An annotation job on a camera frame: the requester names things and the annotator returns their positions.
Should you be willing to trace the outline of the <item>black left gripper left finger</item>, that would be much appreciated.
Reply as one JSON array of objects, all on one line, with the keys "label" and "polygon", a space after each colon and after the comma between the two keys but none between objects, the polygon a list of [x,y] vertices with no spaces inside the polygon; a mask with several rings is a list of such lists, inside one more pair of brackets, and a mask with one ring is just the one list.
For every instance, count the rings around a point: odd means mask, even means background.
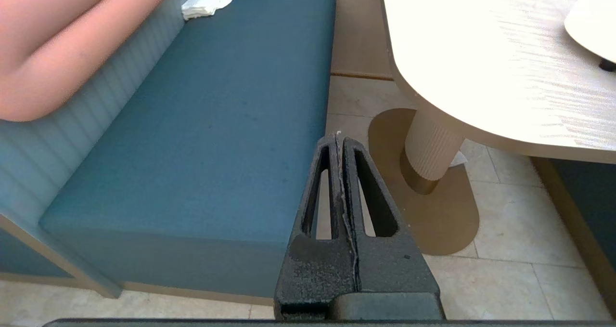
[{"label": "black left gripper left finger", "polygon": [[[331,239],[313,237],[321,174],[328,172]],[[321,138],[291,230],[274,292],[277,319],[326,319],[333,301],[353,293],[357,284],[357,249],[350,220],[338,135]]]}]

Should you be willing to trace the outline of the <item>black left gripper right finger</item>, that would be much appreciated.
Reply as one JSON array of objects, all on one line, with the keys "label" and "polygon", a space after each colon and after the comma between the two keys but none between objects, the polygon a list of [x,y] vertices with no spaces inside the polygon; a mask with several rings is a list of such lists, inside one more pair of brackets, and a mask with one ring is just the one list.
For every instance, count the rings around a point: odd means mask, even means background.
[{"label": "black left gripper right finger", "polygon": [[343,141],[342,168],[359,290],[438,294],[438,283],[374,160],[350,137]]}]

